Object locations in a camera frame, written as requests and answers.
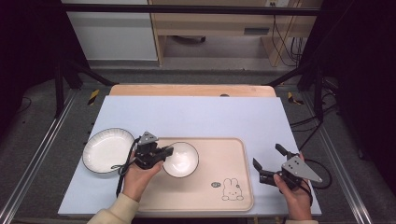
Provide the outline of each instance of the gray floor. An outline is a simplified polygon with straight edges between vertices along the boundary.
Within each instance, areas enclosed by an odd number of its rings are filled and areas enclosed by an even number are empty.
[[[136,69],[96,70],[104,77],[121,83],[191,83],[191,84],[251,84],[260,85],[285,74],[292,67],[268,66],[267,55],[261,48],[258,38],[211,37],[205,43],[192,40],[169,39],[165,52],[165,64],[136,67]],[[78,160],[88,140],[89,131],[97,113],[108,94],[109,88],[82,76],[84,87],[76,93],[67,118],[54,139],[49,152],[38,170],[31,187],[15,214],[15,223],[67,223],[84,221],[60,217],[57,211],[62,202]],[[290,123],[310,118],[309,99],[311,92],[298,92],[294,81],[276,88],[285,107]],[[93,90],[100,93],[93,105],[87,105]],[[288,93],[304,105],[290,103]],[[7,135],[0,145],[0,205],[3,207],[23,175],[30,159],[40,146],[55,113],[55,89],[53,80],[35,86],[25,93],[32,103],[18,113]],[[332,96],[324,99],[326,105],[335,103]],[[21,108],[28,106],[24,99]],[[314,122],[293,128],[294,131],[310,129]],[[346,172],[359,193],[362,202],[374,223],[396,223],[396,200],[380,174],[370,161],[360,160],[355,143],[337,109],[329,111],[321,129],[327,133],[332,145],[341,157]],[[300,146],[311,132],[293,132]],[[321,223],[358,223],[347,200],[343,184],[335,175],[334,167],[327,154],[327,146],[319,133],[304,147],[306,158],[322,162],[332,171],[333,183],[328,189],[316,190],[323,215],[316,217]],[[320,175],[326,176],[320,167],[313,164]],[[276,223],[275,217],[260,217],[260,223]]]

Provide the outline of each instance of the black cable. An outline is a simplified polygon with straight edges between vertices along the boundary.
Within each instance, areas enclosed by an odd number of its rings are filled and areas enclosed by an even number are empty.
[[[320,163],[318,161],[314,161],[314,160],[310,160],[310,159],[304,159],[304,161],[310,161],[310,162],[316,163],[317,165],[321,166],[329,176],[329,183],[327,185],[325,185],[323,187],[318,187],[318,186],[312,185],[312,188],[314,188],[314,189],[328,189],[332,185],[332,173],[330,173],[329,169],[327,169],[326,166],[324,166],[322,163]]]
[[[24,109],[15,112],[15,113],[17,113],[17,114],[19,114],[19,113],[25,111],[25,110],[26,110],[27,108],[29,108],[30,105],[32,104],[32,99],[30,99],[29,97],[24,97],[24,96],[23,96],[22,99],[27,99],[27,100],[29,101],[29,104],[28,104]]]
[[[334,25],[331,27],[330,31],[327,32],[327,34],[322,38],[322,41],[319,42],[318,46],[315,48],[314,52],[311,54],[309,59],[303,63],[300,64],[299,67],[295,68],[294,70],[288,72],[286,75],[279,77],[271,82],[264,83],[262,86],[272,86],[275,87],[287,80],[289,80],[292,77],[300,75],[302,72],[305,72],[306,69],[312,69],[313,66],[318,65],[319,59],[321,59],[321,52],[323,51],[324,48],[327,48],[332,42],[329,40],[333,38],[333,35],[335,34],[336,28],[338,25],[341,23],[343,18],[346,16],[348,11],[352,8],[353,4],[355,3],[355,0],[351,0],[349,5],[346,7],[346,10],[343,11],[342,15],[337,19],[337,21],[334,23]]]
[[[336,106],[337,106],[337,104],[334,104],[334,105],[331,105],[331,106],[329,106],[329,107],[323,109],[323,113],[326,113],[327,111],[333,109],[333,108],[336,107]],[[313,116],[313,117],[311,117],[311,118],[309,118],[309,119],[303,119],[303,120],[301,120],[301,121],[297,121],[297,122],[291,123],[291,124],[290,124],[290,127],[291,127],[291,128],[294,128],[294,127],[297,127],[297,126],[300,126],[300,125],[309,123],[310,121],[312,121],[313,119],[316,119],[317,117],[318,117],[318,116]]]
[[[288,53],[288,56],[291,58],[291,60],[294,61],[293,58],[290,56],[290,53],[289,53],[288,48],[286,46],[285,40],[283,39],[282,35],[280,34],[279,30],[277,29],[276,15],[274,15],[274,26],[276,28],[276,31],[277,31],[277,34],[279,35],[280,40],[282,40],[282,45],[285,47],[285,51]],[[291,26],[291,23],[289,23],[289,27],[288,27],[288,30],[286,31],[286,33],[289,31],[290,26]]]
[[[294,41],[295,41],[295,39],[296,39],[296,37],[294,37],[291,40],[290,53],[291,53],[291,57],[296,62],[296,67],[298,67],[298,64],[300,63],[300,60],[301,60],[301,56],[303,55],[301,53],[301,45],[303,44],[303,39],[301,37],[299,38],[299,43],[297,44],[297,53],[294,53],[293,50],[294,50]]]
[[[286,31],[286,34],[287,34],[287,33],[289,32],[289,30],[290,30],[291,21],[290,21],[290,23],[289,23],[289,27],[288,27],[288,30]],[[275,44],[275,40],[274,40],[274,28],[276,28],[276,31],[277,31],[277,33],[278,33],[278,35],[279,35],[279,38],[282,40],[282,46],[285,47],[285,50],[286,50],[286,52],[288,53],[289,57],[291,58],[291,60],[292,60],[294,63],[296,63],[296,65],[289,65],[289,64],[286,64],[286,63],[283,61],[282,55],[280,54],[280,51],[277,49],[276,44]],[[298,62],[290,55],[290,53],[289,53],[289,51],[288,51],[288,48],[287,48],[287,46],[286,46],[285,40],[282,38],[282,35],[280,34],[279,30],[277,29],[277,25],[276,25],[276,15],[274,15],[274,24],[273,24],[273,29],[272,29],[272,36],[271,36],[271,38],[272,38],[274,47],[275,47],[275,49],[276,49],[276,51],[277,51],[277,55],[279,56],[279,58],[280,58],[280,60],[282,61],[282,63],[285,64],[286,66],[292,66],[292,67],[297,66],[297,65],[298,65]]]
[[[303,187],[303,186],[301,186],[301,185],[298,185],[298,187],[299,187],[299,189],[302,189],[303,191],[305,191],[306,194],[308,194],[308,196],[309,196],[309,204],[312,206],[312,202],[314,201],[314,198],[312,197],[312,190],[311,190],[311,188],[309,188],[309,190],[308,190],[308,189],[306,189],[305,187]]]
[[[312,130],[314,130],[314,129],[316,129],[316,128],[317,128],[317,126],[312,127],[312,128],[310,128],[310,129],[304,129],[304,130],[291,130],[291,131],[294,132],[294,133],[305,133],[305,132],[312,131]]]
[[[129,149],[128,157],[127,157],[125,163],[122,166],[120,166],[120,169],[119,169],[120,178],[119,178],[119,184],[117,185],[117,190],[116,190],[117,197],[119,197],[119,194],[121,192],[123,178],[124,178],[125,174],[128,172],[129,166],[132,163],[134,163],[134,160],[131,160],[131,155],[132,155],[132,152],[134,151],[134,145],[136,143],[138,143],[139,140],[140,140],[140,137],[138,137],[134,140],[134,142],[131,145],[131,148]]]
[[[276,43],[275,43],[275,40],[274,40],[274,30],[275,30],[275,26],[276,26],[276,20],[275,20],[275,16],[274,16],[274,23],[273,23],[273,29],[272,29],[271,40],[272,40],[272,42],[273,42],[274,48],[276,49],[277,55],[279,56],[280,61],[282,61],[283,64],[285,64],[286,66],[294,67],[294,65],[287,64],[287,63],[285,63],[285,61],[283,61],[282,55],[280,54],[279,50],[278,50],[277,47],[276,47]]]

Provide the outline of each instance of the floor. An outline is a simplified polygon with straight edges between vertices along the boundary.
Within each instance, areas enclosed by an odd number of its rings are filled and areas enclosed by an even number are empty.
[[[194,39],[168,39],[163,66],[136,66],[133,69],[103,69],[96,67],[100,75],[121,83],[191,83],[191,84],[265,84],[286,74],[292,66],[280,64],[269,66],[268,56],[260,50],[259,38],[208,37],[201,43]],[[285,62],[292,64],[283,55]],[[0,142],[0,205],[7,207],[10,197],[21,186],[19,181],[25,172],[29,188],[20,192],[19,200],[11,207],[13,223],[84,223],[86,218],[69,218],[57,215],[64,191],[73,176],[84,144],[100,110],[109,88],[82,76],[84,86],[79,91],[65,93],[73,98],[73,104],[63,118],[60,127],[54,122],[54,83],[49,80],[25,93],[21,110],[12,120],[7,135]],[[336,85],[336,80],[328,78]],[[299,92],[293,78],[276,87],[276,95],[282,100],[290,123],[312,117],[312,91]],[[93,105],[87,105],[92,90],[100,90]],[[323,90],[324,108],[336,104],[328,90]],[[301,126],[291,125],[297,146],[316,127],[315,121]],[[56,136],[48,143],[48,151],[39,155],[43,160],[35,169],[28,169],[38,149],[43,148],[48,130]],[[304,145],[306,158],[320,161],[332,174],[332,184],[315,193],[322,209],[322,216],[315,217],[320,223],[396,223],[396,200],[384,184],[382,177],[370,161],[361,160],[358,150],[343,122],[337,107],[329,109],[324,123]],[[326,171],[310,164],[319,175],[326,176],[323,185],[329,183]],[[242,218],[218,220],[217,223],[279,223],[280,217]],[[195,219],[182,223],[194,223]]]

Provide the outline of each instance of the white plate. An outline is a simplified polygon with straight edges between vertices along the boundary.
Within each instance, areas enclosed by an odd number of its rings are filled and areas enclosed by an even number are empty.
[[[96,173],[116,170],[113,165],[123,165],[128,157],[134,137],[123,129],[103,130],[94,135],[84,147],[82,161]]]
[[[192,145],[178,142],[171,145],[173,154],[166,158],[163,169],[174,177],[184,177],[192,174],[198,166],[198,152]]]

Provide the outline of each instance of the wire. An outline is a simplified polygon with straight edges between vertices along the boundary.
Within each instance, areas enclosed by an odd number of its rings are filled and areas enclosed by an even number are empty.
[[[302,189],[303,191],[305,191],[305,192],[308,194],[308,196],[309,196],[309,204],[312,206],[312,202],[314,201],[314,198],[312,197],[312,190],[311,190],[311,188],[306,189],[305,187],[303,187],[303,186],[301,186],[301,185],[298,185],[298,187],[299,187],[299,189]]]
[[[29,97],[24,97],[24,96],[23,96],[22,99],[27,99],[27,100],[29,101],[29,103],[28,103],[28,105],[27,105],[24,109],[15,112],[15,113],[17,113],[17,114],[19,114],[19,113],[25,111],[25,110],[26,110],[27,108],[29,108],[30,105],[32,104],[32,99],[30,99]]]
[[[331,109],[333,109],[333,108],[336,107],[336,106],[337,106],[337,104],[334,104],[334,105],[331,105],[331,106],[329,106],[329,107],[323,109],[323,114],[325,114],[326,112],[330,111]],[[303,119],[303,120],[301,120],[301,121],[297,121],[297,122],[291,123],[291,124],[290,124],[290,127],[291,127],[291,128],[295,128],[295,127],[297,127],[297,126],[301,126],[301,125],[303,125],[303,124],[309,123],[310,121],[316,119],[317,117],[318,117],[318,116],[313,116],[313,117],[311,117],[311,118],[309,118],[309,119]]]
[[[123,183],[123,178],[124,178],[125,174],[128,172],[128,168],[129,168],[129,166],[130,166],[132,163],[134,163],[134,159],[130,160],[130,158],[131,158],[131,156],[132,156],[132,153],[134,152],[134,145],[135,145],[137,142],[139,142],[139,141],[140,141],[140,137],[138,137],[138,138],[136,138],[136,139],[134,140],[134,142],[133,142],[132,145],[131,145],[131,148],[129,149],[128,157],[127,157],[127,159],[126,159],[126,161],[125,161],[125,163],[124,163],[123,165],[116,165],[116,166],[113,166],[113,167],[112,167],[112,168],[120,167],[120,168],[119,168],[119,175],[120,175],[119,184],[117,185],[117,190],[116,190],[116,196],[117,196],[117,197],[119,197],[119,194],[120,194],[120,192],[121,192],[122,183]]]
[[[286,31],[286,34],[287,34],[287,33],[289,32],[289,30],[290,30],[291,21],[290,21],[290,23],[289,23],[288,30]],[[280,54],[280,51],[277,49],[276,43],[275,43],[275,40],[274,40],[274,30],[275,30],[275,29],[276,29],[277,34],[279,35],[280,39],[282,40],[282,46],[281,46],[281,48],[282,48],[282,47],[285,47],[285,50],[286,50],[286,52],[288,53],[288,55],[289,55],[289,57],[291,58],[291,60],[292,60],[294,63],[296,63],[295,65],[290,65],[290,64],[287,64],[287,63],[285,63],[285,62],[283,61],[282,55]],[[274,45],[274,47],[275,47],[275,49],[276,49],[276,51],[277,51],[277,55],[279,56],[279,58],[280,58],[280,60],[282,61],[282,63],[285,64],[286,66],[290,66],[290,67],[297,66],[297,65],[298,65],[298,61],[297,61],[296,59],[294,59],[294,57],[292,57],[292,56],[290,55],[290,53],[289,53],[289,51],[288,51],[288,48],[287,48],[287,46],[286,46],[285,40],[283,39],[282,35],[280,34],[280,32],[279,32],[279,30],[278,30],[278,28],[277,28],[277,25],[276,25],[276,15],[274,15],[274,23],[273,23],[273,29],[272,29],[272,36],[271,36],[271,39],[272,39],[273,45]]]
[[[277,34],[279,35],[280,40],[282,40],[282,45],[285,47],[285,51],[288,53],[288,55],[289,55],[289,57],[291,58],[291,60],[294,61],[293,58],[290,56],[290,53],[289,53],[289,51],[288,51],[288,48],[286,47],[285,40],[282,38],[282,35],[280,34],[279,30],[277,29],[277,25],[276,25],[276,15],[274,15],[274,26],[275,26],[275,28],[276,28],[276,31],[277,31]],[[289,31],[290,26],[291,26],[291,23],[289,23],[289,27],[288,27],[288,30],[286,31],[286,33]]]
[[[325,185],[323,187],[318,187],[318,186],[312,185],[312,188],[314,188],[314,189],[328,189],[332,185],[332,173],[329,171],[329,169],[327,169],[326,166],[324,166],[322,163],[320,163],[318,161],[314,161],[314,160],[310,160],[310,159],[304,159],[304,161],[310,161],[310,162],[316,163],[317,165],[321,166],[326,171],[327,175],[329,176],[329,183],[327,185]]]
[[[277,55],[279,56],[280,61],[282,61],[283,64],[285,64],[286,66],[294,67],[294,65],[287,64],[287,63],[285,63],[285,61],[283,61],[282,55],[280,54],[279,50],[278,50],[277,47],[276,47],[276,43],[275,43],[275,40],[274,40],[274,30],[275,30],[275,27],[276,27],[276,17],[275,17],[275,15],[274,15],[274,23],[273,23],[273,29],[272,29],[272,35],[271,35],[271,40],[272,40],[272,42],[273,42],[274,48],[276,49]]]
[[[138,158],[133,157],[130,161],[128,161],[127,163],[125,163],[123,165],[113,165],[111,167],[111,169],[118,169],[119,175],[126,175],[126,173],[128,172],[129,166],[132,165],[136,159],[138,159]]]
[[[300,63],[301,57],[303,56],[303,54],[301,53],[301,47],[303,45],[303,38],[299,37],[299,41],[297,44],[297,53],[294,53],[294,41],[295,41],[296,37],[294,37],[291,40],[291,46],[290,46],[290,53],[291,53],[291,57],[295,60],[296,62],[296,67],[298,67],[298,64]]]
[[[305,130],[291,130],[291,131],[294,132],[294,133],[304,133],[304,132],[312,131],[312,130],[314,130],[314,129],[316,129],[316,128],[317,128],[317,126],[312,127],[312,128],[310,128],[310,129],[305,129]]]

